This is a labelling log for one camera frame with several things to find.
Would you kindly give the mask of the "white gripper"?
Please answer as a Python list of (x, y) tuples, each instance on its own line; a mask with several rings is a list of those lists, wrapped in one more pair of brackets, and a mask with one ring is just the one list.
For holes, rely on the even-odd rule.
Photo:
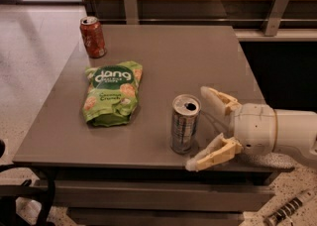
[(208, 106), (205, 113), (216, 120), (227, 122), (231, 115), (231, 133), (214, 138), (196, 156), (189, 159), (188, 171), (207, 170), (226, 163), (243, 151), (247, 155), (266, 155), (273, 150), (276, 140), (276, 114), (265, 104), (242, 105), (237, 98), (212, 87), (200, 88), (202, 98)]

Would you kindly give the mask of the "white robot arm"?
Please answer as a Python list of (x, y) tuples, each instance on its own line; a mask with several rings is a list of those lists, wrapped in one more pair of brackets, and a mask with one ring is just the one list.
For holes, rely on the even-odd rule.
[(273, 109), (266, 104), (242, 104), (237, 98), (203, 86), (201, 95), (216, 115), (229, 119), (229, 134), (219, 134), (185, 168), (201, 171), (226, 163), (237, 154), (284, 154), (314, 168), (317, 165), (317, 113)]

